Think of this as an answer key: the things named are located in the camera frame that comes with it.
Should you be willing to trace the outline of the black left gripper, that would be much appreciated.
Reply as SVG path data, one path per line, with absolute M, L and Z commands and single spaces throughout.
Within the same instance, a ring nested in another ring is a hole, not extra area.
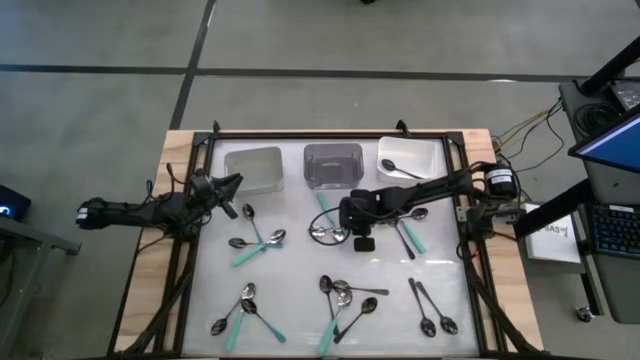
M 226 196 L 234 196 L 243 179 L 240 173 L 216 178 L 207 175 L 202 168 L 196 169 L 189 179 L 192 190 L 188 202 L 189 213 L 203 215 L 220 207 L 230 219 L 236 219 L 238 213 L 233 207 L 233 200 L 226 199 Z

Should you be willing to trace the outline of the white plastic bin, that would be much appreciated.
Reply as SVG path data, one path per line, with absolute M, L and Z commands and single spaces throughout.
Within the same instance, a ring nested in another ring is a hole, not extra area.
M 397 185 L 415 185 L 419 181 L 434 180 L 440 176 L 441 155 L 441 146 L 435 140 L 382 137 L 377 150 L 377 180 Z M 399 171 L 386 170 L 381 165 L 382 159 L 390 159 L 398 168 L 422 177 L 422 180 Z
M 279 147 L 262 147 L 229 152 L 224 158 L 225 174 L 239 173 L 243 180 L 237 196 L 253 196 L 284 189 L 284 167 Z

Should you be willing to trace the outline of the grey translucent plastic bin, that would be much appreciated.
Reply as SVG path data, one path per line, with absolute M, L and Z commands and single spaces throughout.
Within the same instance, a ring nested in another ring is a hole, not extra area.
M 352 189 L 364 176 L 363 151 L 356 143 L 309 144 L 303 173 L 310 189 Z

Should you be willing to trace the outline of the light wooden table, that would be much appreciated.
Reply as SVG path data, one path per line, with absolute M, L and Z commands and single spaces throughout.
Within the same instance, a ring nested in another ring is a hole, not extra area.
M 167 132 L 155 178 L 156 190 L 169 187 L 166 164 L 176 168 L 179 177 L 190 175 L 197 166 L 207 165 L 217 140 L 372 140 L 385 136 L 385 131 L 373 130 L 170 130 Z M 410 138 L 424 140 L 441 138 L 450 157 L 450 167 L 459 168 L 471 161 L 492 161 L 490 133 L 486 129 L 415 129 Z M 537 349 L 544 347 L 526 280 L 518 244 L 512 240 L 513 229 L 497 228 L 495 239 L 482 245 L 474 266 L 484 283 L 491 288 L 505 314 L 522 336 Z M 154 314 L 163 306 L 165 297 L 188 267 L 194 265 L 197 251 L 186 242 L 164 240 L 156 255 L 135 256 L 131 265 L 120 310 L 107 353 L 121 357 L 151 324 Z M 167 318 L 144 350 L 136 357 L 158 356 L 167 359 L 180 355 L 182 330 L 186 325 L 190 291 L 184 289 L 171 305 Z

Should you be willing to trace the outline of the grey metal stand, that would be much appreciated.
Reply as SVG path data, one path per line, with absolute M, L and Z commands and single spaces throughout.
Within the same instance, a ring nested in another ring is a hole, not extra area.
M 0 360 L 7 360 L 50 253 L 82 245 L 0 216 Z

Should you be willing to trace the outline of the black support beam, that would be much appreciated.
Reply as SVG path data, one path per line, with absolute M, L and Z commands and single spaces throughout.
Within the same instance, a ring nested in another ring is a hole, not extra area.
M 533 211 L 523 215 L 513 226 L 517 238 L 535 233 L 547 225 L 577 211 L 580 206 L 591 203 L 594 193 L 588 179 L 570 187 Z
M 640 58 L 640 36 L 637 36 L 620 53 L 583 82 L 579 86 L 579 92 L 584 96 L 593 96 L 638 58 Z

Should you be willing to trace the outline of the white paper sheet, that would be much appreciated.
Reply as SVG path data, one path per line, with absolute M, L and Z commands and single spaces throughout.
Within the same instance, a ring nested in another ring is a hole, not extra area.
M 567 215 L 525 238 L 527 256 L 532 260 L 579 264 L 574 223 Z

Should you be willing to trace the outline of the black device blue light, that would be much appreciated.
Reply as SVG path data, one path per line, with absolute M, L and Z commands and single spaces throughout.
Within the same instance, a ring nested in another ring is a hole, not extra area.
M 31 203 L 30 198 L 0 184 L 0 217 L 22 222 Z

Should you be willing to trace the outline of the grey computer cart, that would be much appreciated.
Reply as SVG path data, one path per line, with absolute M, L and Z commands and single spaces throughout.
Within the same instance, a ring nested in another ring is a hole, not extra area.
M 611 256 L 595 250 L 588 210 L 598 204 L 640 207 L 640 174 L 595 162 L 583 162 L 594 200 L 580 217 L 612 318 L 621 324 L 640 324 L 640 259 Z

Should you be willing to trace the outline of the black backlit keyboard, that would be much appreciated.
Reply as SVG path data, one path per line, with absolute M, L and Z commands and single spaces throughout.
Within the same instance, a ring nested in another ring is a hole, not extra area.
M 598 204 L 588 214 L 598 253 L 640 259 L 640 207 Z

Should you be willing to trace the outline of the computer monitor blue screen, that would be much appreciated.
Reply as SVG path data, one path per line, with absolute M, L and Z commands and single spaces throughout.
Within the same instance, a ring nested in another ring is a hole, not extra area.
M 573 145 L 568 155 L 640 174 L 640 105 Z

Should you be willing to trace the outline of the black power adapter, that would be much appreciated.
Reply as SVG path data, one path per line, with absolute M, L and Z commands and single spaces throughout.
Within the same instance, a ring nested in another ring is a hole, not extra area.
M 612 103 L 620 111 L 628 111 L 640 104 L 640 80 L 612 81 L 610 83 Z

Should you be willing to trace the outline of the black aluminium table frame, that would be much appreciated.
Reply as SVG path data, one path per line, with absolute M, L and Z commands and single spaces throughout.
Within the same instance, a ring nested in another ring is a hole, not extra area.
M 438 140 L 444 147 L 445 167 L 449 174 L 481 170 L 488 158 L 487 131 L 482 130 L 171 130 L 165 136 L 161 161 L 178 160 L 185 164 L 184 173 L 191 176 L 197 165 L 212 168 L 215 147 L 227 140 L 378 140 L 384 136 L 409 140 Z M 477 188 L 477 178 L 467 175 L 462 189 L 440 189 L 438 198 L 450 198 L 455 212 L 460 253 L 470 292 L 473 324 L 482 358 L 523 358 L 542 352 L 539 344 L 531 344 L 506 311 L 499 306 L 493 279 L 494 270 L 486 241 L 494 229 L 488 214 L 489 203 Z M 137 335 L 125 332 L 127 310 L 139 288 L 140 269 L 147 265 L 141 254 L 135 254 L 122 296 L 119 313 L 105 355 L 106 360 L 171 360 L 183 356 L 184 333 L 192 298 L 193 279 L 202 242 L 202 230 L 172 241 L 163 257 L 166 274 L 159 307 L 147 326 Z

